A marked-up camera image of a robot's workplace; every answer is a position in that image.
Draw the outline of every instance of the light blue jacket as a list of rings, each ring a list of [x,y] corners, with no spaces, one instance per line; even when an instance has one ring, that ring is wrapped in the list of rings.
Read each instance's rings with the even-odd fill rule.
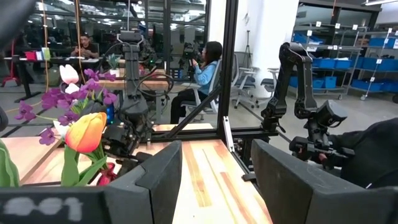
[[[209,95],[209,87],[216,67],[217,61],[211,62],[203,70],[198,65],[195,66],[195,81],[201,86],[198,90],[206,95]]]

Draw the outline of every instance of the concrete floor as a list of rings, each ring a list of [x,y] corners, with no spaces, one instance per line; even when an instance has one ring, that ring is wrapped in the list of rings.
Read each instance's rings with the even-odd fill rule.
[[[43,85],[31,85],[31,91],[45,91],[45,87]],[[18,104],[14,103],[14,100],[24,96],[23,87],[4,87],[0,88],[0,106],[4,110],[11,110],[14,108],[18,108]],[[28,99],[25,102],[32,105],[34,103],[38,103],[40,101],[40,97],[36,96],[34,98]],[[318,106],[320,106],[325,100],[331,98],[330,96],[317,96],[316,100]],[[299,120],[294,116],[293,108],[295,100],[292,97],[288,97],[287,99],[288,109],[287,114],[282,118],[280,124],[287,131],[286,136],[292,139],[295,136],[303,136],[305,137],[307,132],[303,129],[303,125],[305,124],[305,120]],[[381,99],[381,98],[373,98],[368,97],[366,101],[361,101],[357,96],[345,96],[342,100],[336,100],[347,112],[348,119],[344,121],[339,127],[330,129],[332,134],[343,133],[347,131],[361,130],[366,129],[371,124],[394,118],[398,115],[398,105],[394,104],[390,99]],[[170,103],[164,109],[164,113],[162,115],[162,124],[167,124],[170,119]],[[262,108],[254,109],[255,113],[260,115],[262,109],[265,108],[265,105]],[[34,111],[37,113],[41,110],[40,105],[35,106]],[[61,110],[52,109],[46,111],[42,114],[42,116],[48,116],[51,118],[56,118],[62,113]],[[10,124],[19,124],[21,121],[14,120],[13,117],[17,114],[17,111],[11,111],[8,113]],[[211,123],[214,127],[216,126],[216,115],[206,115],[205,120],[202,121],[204,123]],[[260,125],[260,121],[254,117],[250,112],[244,109],[242,106],[239,106],[238,109],[233,108],[233,104],[229,107],[229,120],[232,128],[243,128],[243,127],[258,127]],[[23,127],[18,129],[16,132],[12,133],[10,137],[19,137],[19,136],[35,136],[39,134],[46,126],[46,123],[49,123],[47,120],[43,120],[37,118],[31,123],[39,123],[44,124],[43,126],[31,126],[31,127]],[[6,130],[0,133],[0,136],[10,131],[12,127],[8,127]],[[275,147],[278,147],[284,151],[287,151],[288,143],[284,141],[281,137],[273,137],[271,138],[271,144]]]

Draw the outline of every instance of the red chair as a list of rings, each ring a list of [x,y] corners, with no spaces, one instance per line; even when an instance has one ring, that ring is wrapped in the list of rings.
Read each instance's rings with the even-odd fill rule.
[[[12,41],[11,44],[11,56],[14,55],[14,41]],[[17,83],[17,86],[21,85],[21,81],[19,80],[19,78],[14,76],[14,62],[12,62],[11,60],[11,69],[10,69],[10,76],[4,78],[4,80],[2,81],[2,85],[1,87],[4,87],[6,85],[6,82],[14,80]]]

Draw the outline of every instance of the yellow tulip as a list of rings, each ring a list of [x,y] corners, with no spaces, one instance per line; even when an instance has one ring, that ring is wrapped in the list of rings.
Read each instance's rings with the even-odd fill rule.
[[[84,115],[69,128],[65,143],[80,153],[93,152],[101,142],[105,125],[103,112]]]

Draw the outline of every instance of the vase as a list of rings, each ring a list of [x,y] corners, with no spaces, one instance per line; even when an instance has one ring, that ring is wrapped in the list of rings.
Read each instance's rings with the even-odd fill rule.
[[[110,71],[111,75],[115,75],[116,77],[120,77],[120,70],[119,69],[111,69]]]
[[[98,179],[97,186],[107,185],[116,179],[116,174],[113,172],[116,165],[113,162],[108,162],[106,165],[108,166],[108,169],[100,171],[101,176]]]

